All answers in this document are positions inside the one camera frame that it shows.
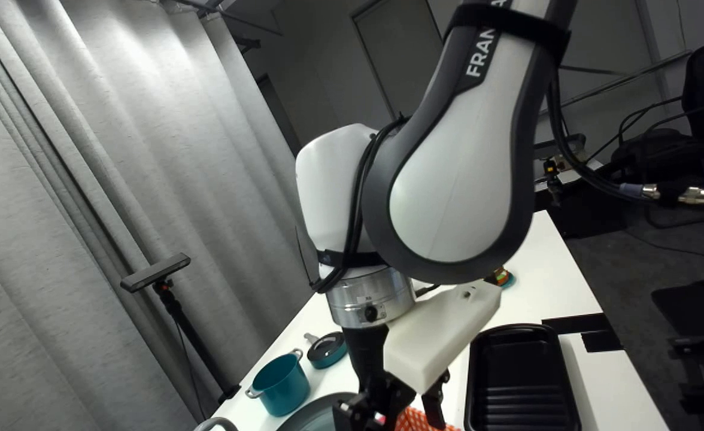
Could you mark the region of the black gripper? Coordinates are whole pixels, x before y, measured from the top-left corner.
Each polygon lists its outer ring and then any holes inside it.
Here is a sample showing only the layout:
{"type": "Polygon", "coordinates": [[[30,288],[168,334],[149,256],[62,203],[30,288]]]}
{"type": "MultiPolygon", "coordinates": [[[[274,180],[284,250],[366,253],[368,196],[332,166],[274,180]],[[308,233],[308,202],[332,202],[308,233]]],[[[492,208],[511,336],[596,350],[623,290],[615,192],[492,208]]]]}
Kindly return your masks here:
{"type": "MultiPolygon", "coordinates": [[[[394,431],[398,418],[414,400],[414,391],[382,369],[386,327],[343,332],[359,391],[347,402],[332,408],[335,431],[394,431]]],[[[430,430],[442,431],[442,385],[450,374],[420,395],[424,415],[430,430]]]]}

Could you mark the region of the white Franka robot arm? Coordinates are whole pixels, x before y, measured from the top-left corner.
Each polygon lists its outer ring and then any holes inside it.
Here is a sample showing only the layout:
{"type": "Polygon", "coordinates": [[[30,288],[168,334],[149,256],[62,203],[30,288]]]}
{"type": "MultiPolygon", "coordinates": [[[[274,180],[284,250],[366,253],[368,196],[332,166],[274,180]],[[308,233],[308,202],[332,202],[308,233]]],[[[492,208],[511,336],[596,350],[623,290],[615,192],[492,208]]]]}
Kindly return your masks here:
{"type": "Polygon", "coordinates": [[[489,277],[534,214],[534,136],[576,0],[462,0],[417,111],[347,126],[295,163],[327,302],[359,381],[335,431],[393,431],[420,400],[442,423],[447,366],[501,306],[489,277]]]}

